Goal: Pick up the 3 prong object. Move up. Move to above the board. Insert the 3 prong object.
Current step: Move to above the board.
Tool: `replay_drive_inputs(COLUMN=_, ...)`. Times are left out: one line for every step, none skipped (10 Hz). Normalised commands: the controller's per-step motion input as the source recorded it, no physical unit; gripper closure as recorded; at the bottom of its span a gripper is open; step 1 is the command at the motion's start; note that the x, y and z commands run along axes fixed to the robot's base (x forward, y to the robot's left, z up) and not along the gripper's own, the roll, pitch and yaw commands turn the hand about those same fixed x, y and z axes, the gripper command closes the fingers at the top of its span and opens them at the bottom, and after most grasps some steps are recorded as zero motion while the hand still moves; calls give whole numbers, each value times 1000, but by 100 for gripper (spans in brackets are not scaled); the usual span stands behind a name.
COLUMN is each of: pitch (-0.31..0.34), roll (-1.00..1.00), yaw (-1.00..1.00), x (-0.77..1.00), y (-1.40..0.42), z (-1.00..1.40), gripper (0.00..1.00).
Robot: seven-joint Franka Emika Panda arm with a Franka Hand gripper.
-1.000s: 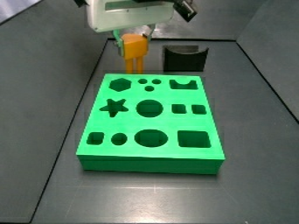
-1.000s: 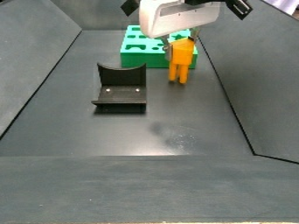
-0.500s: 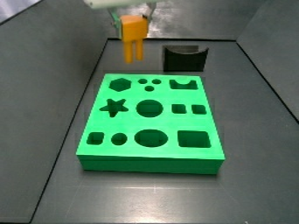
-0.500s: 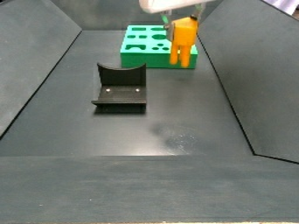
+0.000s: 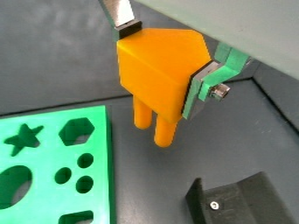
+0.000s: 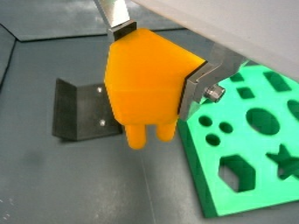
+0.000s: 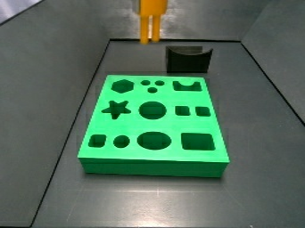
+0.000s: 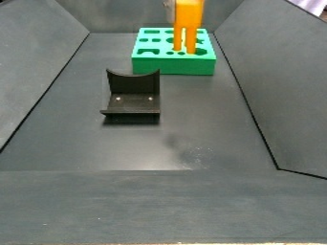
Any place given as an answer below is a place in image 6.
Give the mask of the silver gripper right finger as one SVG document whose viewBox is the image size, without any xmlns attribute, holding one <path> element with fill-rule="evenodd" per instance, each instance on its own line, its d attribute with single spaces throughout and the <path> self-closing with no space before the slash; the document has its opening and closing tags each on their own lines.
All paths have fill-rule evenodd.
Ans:
<svg viewBox="0 0 299 224">
<path fill-rule="evenodd" d="M 179 117 L 187 121 L 200 108 L 203 98 L 219 102 L 226 89 L 219 82 L 232 76 L 248 59 L 231 51 L 223 45 L 215 43 L 210 57 L 184 79 L 182 99 L 179 105 Z"/>
</svg>

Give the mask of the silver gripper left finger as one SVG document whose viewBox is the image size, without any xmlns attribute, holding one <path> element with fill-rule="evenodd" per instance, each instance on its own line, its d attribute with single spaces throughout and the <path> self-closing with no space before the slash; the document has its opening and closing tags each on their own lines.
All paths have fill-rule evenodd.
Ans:
<svg viewBox="0 0 299 224">
<path fill-rule="evenodd" d="M 136 21 L 128 14 L 126 0 L 94 0 L 107 26 L 107 35 L 112 42 L 136 30 Z"/>
</svg>

